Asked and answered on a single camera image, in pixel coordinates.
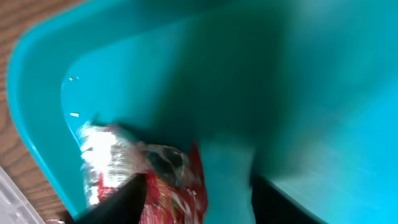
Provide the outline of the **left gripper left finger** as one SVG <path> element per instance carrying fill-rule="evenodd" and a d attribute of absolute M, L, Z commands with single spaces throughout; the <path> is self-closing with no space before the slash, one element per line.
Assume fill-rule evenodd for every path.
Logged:
<path fill-rule="evenodd" d="M 72 224 L 139 224 L 147 193 L 145 174 L 137 174 L 114 195 L 91 208 Z"/>

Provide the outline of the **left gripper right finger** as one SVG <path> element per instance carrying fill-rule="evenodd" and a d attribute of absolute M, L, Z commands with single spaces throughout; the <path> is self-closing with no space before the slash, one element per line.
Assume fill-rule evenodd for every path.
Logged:
<path fill-rule="evenodd" d="M 321 224 L 315 215 L 289 200 L 265 178 L 252 175 L 251 204 L 257 224 Z"/>

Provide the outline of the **red foil wrapper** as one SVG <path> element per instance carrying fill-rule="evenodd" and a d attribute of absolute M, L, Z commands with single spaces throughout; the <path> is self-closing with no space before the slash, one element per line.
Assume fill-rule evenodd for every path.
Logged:
<path fill-rule="evenodd" d="M 208 195 L 196 144 L 184 153 L 172 146 L 147 144 L 119 126 L 91 122 L 80 128 L 79 135 L 86 211 L 137 174 L 145 174 L 147 193 L 139 223 L 203 223 Z"/>

